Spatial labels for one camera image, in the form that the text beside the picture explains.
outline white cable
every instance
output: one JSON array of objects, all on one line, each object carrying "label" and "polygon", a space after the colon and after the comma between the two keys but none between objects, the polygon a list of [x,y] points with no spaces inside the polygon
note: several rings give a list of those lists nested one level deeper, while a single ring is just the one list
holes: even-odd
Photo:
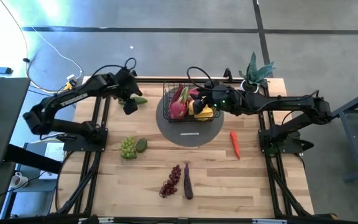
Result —
[{"label": "white cable", "polygon": [[[25,44],[25,57],[26,57],[26,58],[29,58],[29,50],[28,50],[28,48],[27,48],[27,41],[26,41],[26,39],[25,39],[25,35],[24,35],[24,33],[23,33],[22,28],[20,27],[19,23],[16,21],[15,17],[12,15],[12,13],[10,12],[10,10],[7,8],[7,6],[5,5],[5,3],[4,3],[2,0],[0,0],[0,2],[1,2],[2,5],[5,7],[6,11],[9,13],[9,15],[11,15],[13,21],[16,23],[17,27],[19,28],[19,30],[20,30],[20,32],[21,32],[21,34],[22,34],[22,36],[23,36],[23,40],[24,40],[24,44]],[[67,59],[67,60],[72,61],[72,62],[80,69],[80,75],[78,76],[78,78],[80,78],[80,77],[82,76],[83,70],[82,70],[82,68],[81,68],[76,62],[74,62],[72,59],[69,59],[69,58],[67,58],[67,57],[64,57],[62,54],[60,54],[60,52],[59,52],[52,44],[50,44],[49,42],[47,42],[37,31],[36,31],[36,33],[37,33],[48,45],[50,45],[53,49],[55,49],[56,52],[57,52],[61,57],[63,57],[64,59]],[[30,84],[32,84],[34,87],[36,87],[36,88],[38,88],[38,89],[40,89],[40,90],[42,90],[42,91],[44,91],[44,92],[46,92],[46,93],[50,93],[50,94],[58,93],[58,91],[46,90],[46,89],[42,88],[41,86],[37,85],[37,84],[30,78],[30,75],[29,75],[29,68],[30,68],[30,67],[28,66],[28,63],[31,63],[31,62],[26,62],[26,63],[25,63],[25,75],[26,75],[26,77],[27,77],[28,79],[30,79]]]},{"label": "white cable", "polygon": [[59,139],[44,139],[44,140],[38,140],[38,141],[34,141],[34,142],[28,142],[28,144],[35,144],[35,143],[48,142],[48,141],[62,142]]},{"label": "white cable", "polygon": [[45,40],[45,38],[42,37],[42,35],[40,33],[38,33],[38,31],[34,27],[31,27],[31,28],[38,34],[38,36],[40,36],[42,38],[42,40],[44,40],[49,46],[51,46],[53,49],[55,49],[56,53],[59,54],[59,56],[61,56],[62,58],[66,59],[66,60],[73,62],[80,69],[80,75],[78,77],[75,77],[76,79],[79,79],[83,73],[81,66],[79,66],[74,60],[63,56],[51,43],[49,43],[47,40]]}]

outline purple eggplant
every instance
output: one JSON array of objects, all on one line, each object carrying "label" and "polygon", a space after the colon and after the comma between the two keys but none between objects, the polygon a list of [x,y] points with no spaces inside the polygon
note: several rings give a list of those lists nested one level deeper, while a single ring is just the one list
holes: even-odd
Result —
[{"label": "purple eggplant", "polygon": [[189,174],[189,164],[186,164],[185,167],[185,196],[188,200],[193,198],[193,190],[191,189],[191,181]]}]

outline green grapes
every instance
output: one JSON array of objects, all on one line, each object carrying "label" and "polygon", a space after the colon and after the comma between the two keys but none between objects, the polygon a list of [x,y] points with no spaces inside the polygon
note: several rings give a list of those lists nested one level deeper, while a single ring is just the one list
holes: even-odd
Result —
[{"label": "green grapes", "polygon": [[124,159],[136,159],[135,137],[129,136],[121,143],[121,157]]}]

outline gray circular mat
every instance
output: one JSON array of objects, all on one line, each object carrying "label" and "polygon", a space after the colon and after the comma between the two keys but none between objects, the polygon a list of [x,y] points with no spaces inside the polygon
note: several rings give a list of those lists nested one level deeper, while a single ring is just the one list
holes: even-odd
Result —
[{"label": "gray circular mat", "polygon": [[170,123],[163,115],[163,98],[158,103],[155,118],[164,137],[179,146],[185,147],[201,146],[210,142],[223,126],[223,112],[213,121]]}]

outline wooden table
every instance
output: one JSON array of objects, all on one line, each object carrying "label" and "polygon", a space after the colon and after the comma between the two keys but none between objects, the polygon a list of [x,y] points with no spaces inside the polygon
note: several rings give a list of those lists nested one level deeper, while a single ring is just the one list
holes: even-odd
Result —
[{"label": "wooden table", "polygon": [[[287,95],[283,79],[269,81],[270,95]],[[162,83],[139,83],[139,87],[149,102],[139,106],[132,115],[125,115],[122,106],[111,101],[108,143],[101,158],[92,214],[110,217],[274,217],[266,163],[257,140],[257,115],[235,117],[225,113],[222,130],[211,142],[200,147],[181,147],[166,140],[155,122]],[[78,103],[75,121],[91,120],[93,106],[94,98]],[[281,123],[286,113],[274,112],[276,123]],[[241,160],[232,148],[230,131],[237,132]],[[131,161],[121,159],[119,149],[121,141],[128,136],[146,138],[149,142],[148,149]],[[83,152],[73,153],[63,168],[58,188],[60,206],[78,185],[83,157]],[[190,163],[194,199],[187,200],[184,196],[183,175],[175,195],[169,198],[158,196],[172,167],[179,164],[183,168],[185,162]],[[284,154],[283,164],[288,187],[304,208],[313,213],[300,159]],[[284,211],[281,190],[277,193],[280,208]]]}]

